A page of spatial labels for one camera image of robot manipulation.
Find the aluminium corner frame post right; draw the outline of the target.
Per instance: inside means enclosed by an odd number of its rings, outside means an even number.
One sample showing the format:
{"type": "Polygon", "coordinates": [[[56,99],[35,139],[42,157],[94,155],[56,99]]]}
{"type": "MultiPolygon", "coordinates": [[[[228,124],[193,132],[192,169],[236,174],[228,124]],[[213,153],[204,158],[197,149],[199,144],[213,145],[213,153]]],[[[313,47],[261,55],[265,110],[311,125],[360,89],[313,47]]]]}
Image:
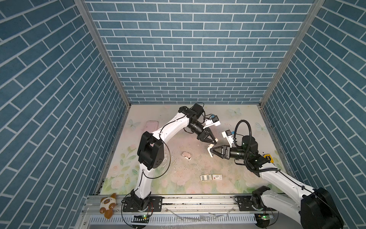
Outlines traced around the aluminium corner frame post right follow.
{"type": "Polygon", "coordinates": [[[283,61],[278,67],[277,72],[274,74],[272,81],[270,82],[264,96],[260,100],[259,108],[264,109],[266,103],[269,100],[270,95],[274,91],[276,85],[280,81],[285,69],[288,67],[292,57],[294,56],[295,52],[297,51],[298,47],[300,46],[303,38],[305,37],[307,31],[309,30],[312,22],[314,21],[315,17],[317,16],[318,12],[320,11],[321,7],[323,6],[325,0],[315,0],[311,5],[308,14],[306,15],[303,23],[299,27],[299,30],[294,37],[289,50],[286,52],[283,61]]]}

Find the pink phone case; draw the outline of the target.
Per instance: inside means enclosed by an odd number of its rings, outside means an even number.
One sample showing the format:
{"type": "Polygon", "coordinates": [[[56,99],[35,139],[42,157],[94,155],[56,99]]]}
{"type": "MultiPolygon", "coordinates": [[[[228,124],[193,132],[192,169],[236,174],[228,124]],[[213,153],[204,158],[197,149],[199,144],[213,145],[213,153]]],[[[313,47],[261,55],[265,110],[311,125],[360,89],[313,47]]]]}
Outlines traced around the pink phone case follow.
{"type": "Polygon", "coordinates": [[[143,132],[149,132],[152,133],[154,131],[156,131],[159,127],[159,122],[158,121],[154,121],[154,120],[148,120],[145,123],[143,132]]]}

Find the yellow tape measure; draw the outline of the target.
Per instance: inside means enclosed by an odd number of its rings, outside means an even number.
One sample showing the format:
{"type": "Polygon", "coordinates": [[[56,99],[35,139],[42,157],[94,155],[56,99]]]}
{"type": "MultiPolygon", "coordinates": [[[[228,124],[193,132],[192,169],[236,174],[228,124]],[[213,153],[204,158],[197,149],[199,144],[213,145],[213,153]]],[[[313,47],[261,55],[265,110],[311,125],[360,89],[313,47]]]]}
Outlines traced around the yellow tape measure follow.
{"type": "Polygon", "coordinates": [[[273,163],[274,162],[274,159],[273,157],[270,155],[270,154],[265,154],[263,155],[263,157],[270,163],[273,163]]]}

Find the staple box tray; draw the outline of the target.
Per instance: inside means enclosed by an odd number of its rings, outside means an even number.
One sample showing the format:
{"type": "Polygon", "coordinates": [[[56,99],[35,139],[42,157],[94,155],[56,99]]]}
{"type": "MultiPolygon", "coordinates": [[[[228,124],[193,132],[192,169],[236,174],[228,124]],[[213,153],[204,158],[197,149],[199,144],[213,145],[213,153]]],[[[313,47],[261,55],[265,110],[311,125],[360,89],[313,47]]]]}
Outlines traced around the staple box tray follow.
{"type": "Polygon", "coordinates": [[[210,181],[210,180],[212,180],[212,175],[211,174],[201,175],[200,180],[201,181],[210,181]]]}

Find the brown white plush toy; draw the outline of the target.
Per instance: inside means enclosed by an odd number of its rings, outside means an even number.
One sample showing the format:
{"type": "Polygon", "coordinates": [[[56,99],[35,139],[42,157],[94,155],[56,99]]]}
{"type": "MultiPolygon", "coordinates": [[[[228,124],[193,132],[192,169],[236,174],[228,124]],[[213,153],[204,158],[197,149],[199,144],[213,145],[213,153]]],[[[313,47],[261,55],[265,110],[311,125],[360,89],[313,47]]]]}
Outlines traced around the brown white plush toy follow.
{"type": "Polygon", "coordinates": [[[110,219],[113,216],[113,210],[117,205],[116,197],[117,194],[113,193],[111,196],[101,199],[99,212],[103,214],[106,219],[110,219]]]}

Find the aluminium corner frame post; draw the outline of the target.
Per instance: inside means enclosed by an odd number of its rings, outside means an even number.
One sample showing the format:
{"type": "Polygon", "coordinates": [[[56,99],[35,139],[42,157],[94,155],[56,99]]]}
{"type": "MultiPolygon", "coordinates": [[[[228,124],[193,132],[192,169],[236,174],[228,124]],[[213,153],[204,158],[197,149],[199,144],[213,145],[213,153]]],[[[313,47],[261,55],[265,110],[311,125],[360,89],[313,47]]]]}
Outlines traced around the aluminium corner frame post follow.
{"type": "Polygon", "coordinates": [[[317,16],[318,12],[320,11],[321,7],[323,6],[325,0],[315,0],[311,5],[308,14],[306,15],[303,23],[299,27],[299,30],[294,37],[289,50],[286,52],[283,61],[278,67],[277,72],[274,74],[272,81],[270,82],[264,96],[260,100],[259,108],[264,109],[266,103],[269,100],[270,95],[274,91],[276,85],[280,81],[285,69],[288,67],[292,57],[294,56],[295,52],[297,51],[298,47],[300,46],[303,38],[305,37],[307,31],[309,30],[312,22],[314,21],[315,17],[317,16]]]}
{"type": "Polygon", "coordinates": [[[84,20],[84,22],[85,22],[85,24],[86,24],[86,26],[89,30],[89,33],[90,33],[94,43],[96,44],[97,49],[100,52],[100,55],[101,55],[105,65],[106,65],[106,67],[107,67],[107,69],[108,69],[108,71],[109,71],[109,73],[110,73],[110,75],[111,75],[111,77],[112,77],[112,79],[113,79],[113,81],[114,81],[114,83],[115,83],[115,85],[116,85],[116,87],[117,87],[124,103],[126,104],[127,109],[130,109],[131,103],[128,99],[128,96],[126,95],[126,93],[124,91],[124,88],[121,84],[121,81],[118,77],[118,74],[115,70],[115,67],[113,66],[113,63],[112,63],[112,61],[109,57],[109,54],[106,50],[106,47],[103,43],[103,40],[102,40],[101,36],[98,33],[96,25],[93,22],[91,14],[90,14],[90,12],[88,10],[88,7],[86,5],[86,2],[82,1],[82,0],[75,0],[74,2],[76,4],[76,7],[77,7],[78,11],[81,14],[81,17],[83,18],[83,20],[84,20]]]}

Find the aluminium corner frame post left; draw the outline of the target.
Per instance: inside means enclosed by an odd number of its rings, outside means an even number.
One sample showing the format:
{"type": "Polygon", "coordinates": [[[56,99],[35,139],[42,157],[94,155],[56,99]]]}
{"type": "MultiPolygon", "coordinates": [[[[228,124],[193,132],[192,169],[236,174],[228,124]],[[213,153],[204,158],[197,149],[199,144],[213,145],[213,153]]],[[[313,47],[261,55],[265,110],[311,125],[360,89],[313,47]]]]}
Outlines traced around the aluminium corner frame post left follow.
{"type": "Polygon", "coordinates": [[[115,70],[115,67],[113,66],[113,63],[112,63],[112,61],[109,57],[109,54],[106,50],[106,47],[103,43],[103,40],[102,40],[101,36],[98,33],[96,25],[93,22],[91,14],[90,14],[90,12],[88,10],[88,7],[86,5],[86,2],[82,1],[82,0],[75,0],[74,2],[76,4],[76,7],[77,7],[78,11],[81,14],[81,17],[83,18],[83,20],[84,20],[84,22],[85,22],[85,24],[86,24],[86,26],[89,30],[89,33],[90,33],[94,43],[96,44],[97,49],[100,52],[100,55],[101,55],[105,65],[106,65],[106,67],[107,67],[107,69],[108,69],[108,71],[109,71],[109,73],[110,73],[110,75],[111,75],[111,77],[112,77],[112,79],[113,79],[113,81],[114,81],[114,83],[115,83],[115,85],[116,85],[116,87],[117,87],[124,103],[126,104],[127,109],[130,109],[131,103],[128,99],[128,96],[126,95],[126,93],[124,91],[124,88],[121,84],[121,81],[118,77],[118,74],[115,70]]]}

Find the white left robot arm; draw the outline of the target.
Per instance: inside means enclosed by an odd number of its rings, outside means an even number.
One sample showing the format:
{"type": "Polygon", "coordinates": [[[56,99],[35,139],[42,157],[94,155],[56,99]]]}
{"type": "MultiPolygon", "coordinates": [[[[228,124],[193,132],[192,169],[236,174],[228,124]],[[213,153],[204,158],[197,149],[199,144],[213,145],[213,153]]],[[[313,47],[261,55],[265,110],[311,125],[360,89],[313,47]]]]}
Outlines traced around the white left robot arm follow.
{"type": "Polygon", "coordinates": [[[143,211],[151,205],[151,183],[163,174],[153,177],[155,170],[162,164],[165,158],[165,149],[168,150],[169,158],[172,154],[167,142],[179,131],[186,127],[191,133],[197,135],[197,140],[215,145],[217,143],[210,127],[219,126],[217,115],[206,115],[204,105],[199,103],[192,107],[182,106],[178,113],[165,125],[153,132],[144,132],[137,150],[139,162],[139,175],[135,188],[130,192],[132,206],[137,211],[143,211]]]}

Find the white staple box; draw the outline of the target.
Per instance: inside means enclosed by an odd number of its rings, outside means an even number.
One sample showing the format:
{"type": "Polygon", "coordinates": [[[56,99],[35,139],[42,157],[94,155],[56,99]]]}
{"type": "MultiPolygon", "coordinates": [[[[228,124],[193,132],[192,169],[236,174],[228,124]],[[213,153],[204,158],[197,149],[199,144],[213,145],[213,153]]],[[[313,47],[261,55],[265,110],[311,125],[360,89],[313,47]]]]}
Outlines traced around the white staple box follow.
{"type": "Polygon", "coordinates": [[[212,180],[223,180],[223,175],[222,174],[213,174],[212,180]]]}

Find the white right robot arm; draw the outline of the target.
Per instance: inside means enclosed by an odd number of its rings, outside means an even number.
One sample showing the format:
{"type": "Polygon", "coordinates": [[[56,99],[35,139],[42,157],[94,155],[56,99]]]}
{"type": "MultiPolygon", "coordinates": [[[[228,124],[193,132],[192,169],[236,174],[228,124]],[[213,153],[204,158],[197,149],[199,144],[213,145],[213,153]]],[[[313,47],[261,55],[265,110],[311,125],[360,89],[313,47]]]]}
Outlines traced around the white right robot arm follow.
{"type": "Polygon", "coordinates": [[[210,155],[222,159],[239,159],[248,171],[283,191],[280,195],[270,187],[261,186],[252,192],[252,207],[257,211],[275,209],[298,222],[304,229],[341,229],[344,221],[331,194],[324,188],[313,188],[281,171],[267,157],[259,154],[252,136],[243,136],[242,145],[234,147],[232,136],[228,145],[209,146],[210,155]]]}

